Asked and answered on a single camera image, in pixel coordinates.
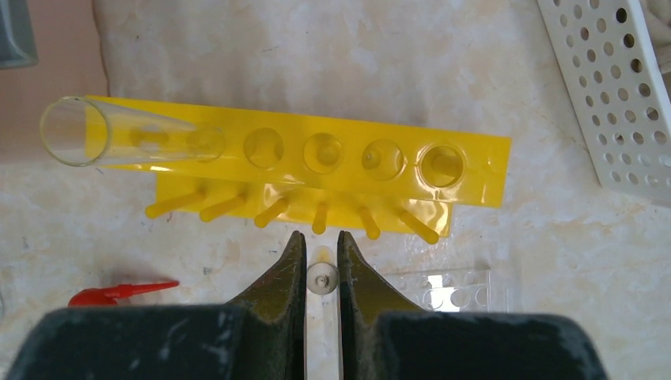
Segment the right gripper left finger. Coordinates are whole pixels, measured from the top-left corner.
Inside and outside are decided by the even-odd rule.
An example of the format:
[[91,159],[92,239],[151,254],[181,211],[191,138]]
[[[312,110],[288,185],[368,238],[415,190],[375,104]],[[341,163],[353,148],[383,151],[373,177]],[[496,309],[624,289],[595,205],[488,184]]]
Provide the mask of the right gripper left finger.
[[302,379],[306,243],[228,302],[63,308],[28,334],[9,379]]

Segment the clear glass test tube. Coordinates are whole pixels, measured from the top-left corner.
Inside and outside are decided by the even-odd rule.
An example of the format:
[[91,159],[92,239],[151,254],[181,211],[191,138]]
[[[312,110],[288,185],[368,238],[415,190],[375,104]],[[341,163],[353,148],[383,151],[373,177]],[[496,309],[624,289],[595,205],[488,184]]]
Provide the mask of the clear glass test tube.
[[306,298],[306,377],[340,379],[339,275],[336,254],[316,247],[309,256]]

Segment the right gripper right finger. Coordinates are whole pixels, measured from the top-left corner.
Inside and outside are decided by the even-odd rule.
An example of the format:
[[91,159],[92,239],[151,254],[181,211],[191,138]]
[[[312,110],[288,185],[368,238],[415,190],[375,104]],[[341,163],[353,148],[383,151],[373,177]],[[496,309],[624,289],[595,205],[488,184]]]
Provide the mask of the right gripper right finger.
[[420,308],[366,262],[346,231],[337,242],[345,379],[605,379],[586,332],[542,313]]

